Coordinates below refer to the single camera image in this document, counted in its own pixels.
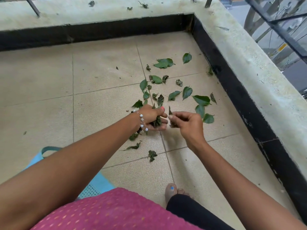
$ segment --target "person's left hand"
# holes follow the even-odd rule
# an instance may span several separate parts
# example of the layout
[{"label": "person's left hand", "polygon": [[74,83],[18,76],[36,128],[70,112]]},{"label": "person's left hand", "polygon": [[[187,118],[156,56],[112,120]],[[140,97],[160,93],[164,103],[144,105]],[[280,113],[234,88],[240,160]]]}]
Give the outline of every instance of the person's left hand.
[{"label": "person's left hand", "polygon": [[147,104],[139,109],[139,113],[143,115],[145,127],[147,127],[148,130],[160,131],[165,130],[167,128],[168,121],[163,118],[161,118],[162,125],[159,127],[154,128],[151,124],[149,124],[150,122],[155,121],[157,116],[161,116],[164,118],[167,117],[167,114],[165,113],[165,108],[163,106],[161,108],[153,109],[151,105]]}]

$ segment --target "bracelet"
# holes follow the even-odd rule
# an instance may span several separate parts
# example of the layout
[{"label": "bracelet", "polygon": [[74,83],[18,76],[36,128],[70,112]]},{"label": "bracelet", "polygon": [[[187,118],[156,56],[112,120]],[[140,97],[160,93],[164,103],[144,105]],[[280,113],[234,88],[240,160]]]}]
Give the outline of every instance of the bracelet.
[{"label": "bracelet", "polygon": [[[136,111],[136,110],[131,111],[131,113],[134,113],[134,112],[140,114],[139,111]],[[137,133],[140,133],[141,131],[143,131],[142,128],[144,127],[144,119],[143,119],[143,115],[142,114],[140,114],[140,118],[141,118],[141,125],[140,125],[140,128],[138,129]]]}]

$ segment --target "black pants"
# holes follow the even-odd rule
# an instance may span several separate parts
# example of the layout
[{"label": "black pants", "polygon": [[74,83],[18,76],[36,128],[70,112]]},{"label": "black pants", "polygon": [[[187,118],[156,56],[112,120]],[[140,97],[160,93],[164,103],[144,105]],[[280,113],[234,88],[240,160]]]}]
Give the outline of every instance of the black pants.
[{"label": "black pants", "polygon": [[175,194],[166,209],[185,221],[205,230],[234,230],[189,196]]}]

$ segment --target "person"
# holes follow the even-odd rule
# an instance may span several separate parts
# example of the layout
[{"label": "person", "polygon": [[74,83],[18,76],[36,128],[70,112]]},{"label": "person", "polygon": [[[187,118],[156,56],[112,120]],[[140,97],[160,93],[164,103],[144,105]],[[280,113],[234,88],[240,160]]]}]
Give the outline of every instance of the person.
[{"label": "person", "polygon": [[[76,200],[110,157],[140,127],[142,130],[166,129],[166,119],[157,128],[149,124],[157,116],[167,117],[163,107],[152,109],[144,105],[139,111],[61,149],[1,184],[0,229],[232,229],[175,184],[169,184],[165,190],[166,210],[124,188]],[[203,163],[247,230],[307,229],[210,147],[204,138],[200,115],[173,112],[169,119],[180,128],[187,146]]]}]

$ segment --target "beige floor tile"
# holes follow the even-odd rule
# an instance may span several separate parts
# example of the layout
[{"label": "beige floor tile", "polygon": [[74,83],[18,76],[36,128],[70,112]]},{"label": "beige floor tile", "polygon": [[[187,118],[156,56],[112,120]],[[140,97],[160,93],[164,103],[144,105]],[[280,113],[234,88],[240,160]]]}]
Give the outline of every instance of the beige floor tile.
[{"label": "beige floor tile", "polygon": [[[75,141],[108,127],[127,116],[133,110],[131,106],[138,99],[143,100],[142,97],[139,84],[75,95]],[[148,155],[149,150],[154,150],[157,153],[164,152],[158,131],[150,132],[148,136],[142,134],[137,140],[143,141],[138,150],[117,151],[105,167],[144,158]],[[120,150],[136,145],[137,140],[133,142],[128,140]]]},{"label": "beige floor tile", "polygon": [[[186,32],[142,35],[137,36],[136,41],[147,79],[149,74],[161,77],[164,75],[178,77],[202,73],[209,66],[193,36]],[[190,53],[192,60],[183,64],[182,57],[185,53]],[[156,59],[163,58],[171,58],[176,65],[167,69],[159,69],[153,66],[157,63]],[[146,70],[146,64],[150,66],[150,72]]]},{"label": "beige floor tile", "polygon": [[72,94],[70,45],[0,53],[0,106]]},{"label": "beige floor tile", "polygon": [[[234,135],[209,144],[232,166],[276,201],[296,211],[277,181],[257,144],[250,135]],[[244,229],[240,220],[220,192],[200,160],[188,148],[167,153],[175,183],[184,188],[196,201],[236,230]]]},{"label": "beige floor tile", "polygon": [[173,182],[165,153],[101,170],[115,186],[123,187],[166,207],[164,191]]},{"label": "beige floor tile", "polygon": [[[176,80],[180,79],[183,86],[176,85]],[[212,103],[205,107],[205,112],[214,115],[214,123],[204,123],[204,134],[207,141],[239,133],[239,127],[244,127],[239,114],[236,112],[232,102],[226,95],[226,92],[220,84],[217,83],[216,77],[209,77],[206,73],[199,73],[189,76],[169,78],[166,84],[152,84],[152,93],[162,93],[165,97],[163,106],[168,114],[169,105],[172,111],[189,111],[195,113],[197,103],[192,95],[182,100],[182,93],[179,94],[175,101],[168,101],[167,96],[178,90],[182,91],[185,86],[193,89],[192,95],[210,96],[213,92],[217,104]],[[186,142],[180,134],[179,129],[169,128],[162,132],[163,140],[167,151],[186,147]]]},{"label": "beige floor tile", "polygon": [[75,94],[144,80],[134,37],[75,43],[72,46]]},{"label": "beige floor tile", "polygon": [[43,147],[71,144],[72,115],[72,96],[1,107],[0,184],[23,170]]}]

